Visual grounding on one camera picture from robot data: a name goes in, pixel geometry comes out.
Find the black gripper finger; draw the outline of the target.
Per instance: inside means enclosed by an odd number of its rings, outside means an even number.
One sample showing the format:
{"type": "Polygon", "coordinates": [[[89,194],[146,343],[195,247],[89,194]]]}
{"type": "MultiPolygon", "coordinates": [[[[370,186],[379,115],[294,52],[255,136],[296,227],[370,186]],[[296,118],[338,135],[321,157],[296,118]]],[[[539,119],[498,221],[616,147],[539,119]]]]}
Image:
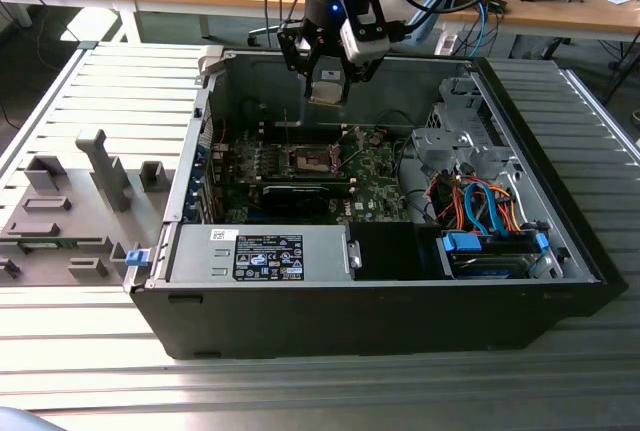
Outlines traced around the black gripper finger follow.
{"type": "Polygon", "coordinates": [[[287,68],[305,78],[304,96],[310,97],[314,68],[323,51],[323,29],[308,19],[286,22],[280,26],[277,38],[287,68]],[[305,56],[301,55],[298,49],[298,44],[302,41],[309,45],[305,56]]]}
{"type": "Polygon", "coordinates": [[[379,59],[365,62],[363,65],[356,65],[351,63],[347,58],[342,58],[341,63],[345,76],[341,93],[342,101],[346,101],[348,99],[352,84],[370,81],[380,66],[379,59]]]}

